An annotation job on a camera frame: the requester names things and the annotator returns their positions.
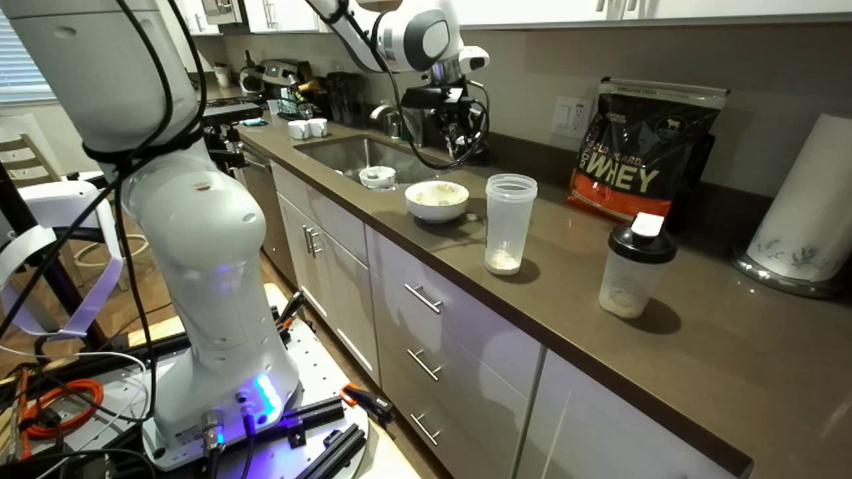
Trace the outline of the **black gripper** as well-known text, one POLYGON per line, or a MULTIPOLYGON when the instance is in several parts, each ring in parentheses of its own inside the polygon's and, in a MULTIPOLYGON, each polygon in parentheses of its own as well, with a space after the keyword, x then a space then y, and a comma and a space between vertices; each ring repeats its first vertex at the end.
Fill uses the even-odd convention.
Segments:
POLYGON ((484 151, 490 108, 484 102, 470 98, 466 84, 407 88, 401 107, 425 114, 425 126, 442 138, 452 159, 484 151))

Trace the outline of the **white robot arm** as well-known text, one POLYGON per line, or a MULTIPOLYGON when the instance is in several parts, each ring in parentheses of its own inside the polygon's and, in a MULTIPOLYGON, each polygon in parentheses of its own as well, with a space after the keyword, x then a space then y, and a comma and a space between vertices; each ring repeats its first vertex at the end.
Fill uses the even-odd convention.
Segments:
POLYGON ((150 239, 190 349, 155 380, 142 448, 178 472, 273 426, 299 369, 260 279, 265 219, 211 159, 155 0, 3 0, 3 14, 150 239))

